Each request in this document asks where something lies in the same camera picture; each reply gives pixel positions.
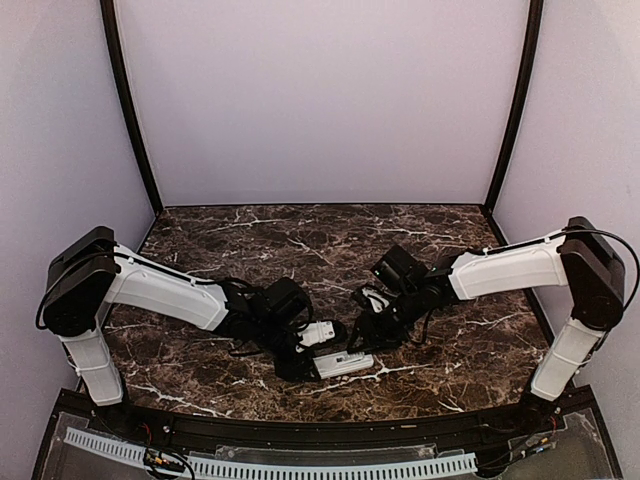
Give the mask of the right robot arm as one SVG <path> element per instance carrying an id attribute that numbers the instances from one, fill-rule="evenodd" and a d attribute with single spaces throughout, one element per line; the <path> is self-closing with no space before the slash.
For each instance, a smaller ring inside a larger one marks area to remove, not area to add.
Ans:
<path id="1" fill-rule="evenodd" d="M 528 396 L 510 413 L 521 434 L 534 432 L 549 416 L 576 372 L 616 327 L 636 295 L 627 291 L 626 267 L 611 246 L 619 236 L 576 216 L 557 231 L 497 248 L 467 249 L 428 266 L 398 244 L 372 267 L 380 288 L 364 285 L 354 293 L 362 311 L 347 349 L 377 353 L 409 341 L 419 319 L 435 311 L 488 295 L 566 287 L 573 306 L 560 333 L 534 372 Z"/>

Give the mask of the white remote control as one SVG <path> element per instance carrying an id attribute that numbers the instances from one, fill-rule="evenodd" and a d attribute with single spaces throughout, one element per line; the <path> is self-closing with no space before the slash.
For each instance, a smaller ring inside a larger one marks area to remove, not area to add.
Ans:
<path id="1" fill-rule="evenodd" d="M 371 368 L 374 364 L 373 356 L 371 354 L 364 353 L 360 353 L 363 355 L 363 358 L 360 362 L 351 364 L 338 364 L 335 362 L 335 357 L 338 353 L 340 352 L 314 358 L 316 369 L 321 379 L 341 377 L 353 372 Z"/>

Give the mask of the white battery compartment cover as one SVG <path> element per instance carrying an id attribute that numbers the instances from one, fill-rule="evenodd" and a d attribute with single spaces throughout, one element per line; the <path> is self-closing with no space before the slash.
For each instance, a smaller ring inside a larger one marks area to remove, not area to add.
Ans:
<path id="1" fill-rule="evenodd" d="M 357 354 L 349 354 L 346 351 L 340 352 L 335 357 L 335 362 L 338 364 L 351 364 L 360 362 L 363 358 L 363 355 L 360 353 Z"/>

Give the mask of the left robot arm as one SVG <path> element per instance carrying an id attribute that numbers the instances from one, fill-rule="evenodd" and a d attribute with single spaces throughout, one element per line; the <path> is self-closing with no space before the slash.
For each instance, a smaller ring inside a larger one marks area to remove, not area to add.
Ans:
<path id="1" fill-rule="evenodd" d="M 291 279 L 267 288 L 235 277 L 205 280 L 146 260 L 118 244 L 99 226 L 54 258 L 35 325 L 58 337 L 101 417 L 120 436 L 141 427 L 140 412 L 125 400 L 125 387 L 103 337 L 105 315 L 126 305 L 181 320 L 216 336 L 252 342 L 269 353 L 277 375 L 316 380 L 319 372 L 303 327 L 294 323 L 313 308 Z"/>

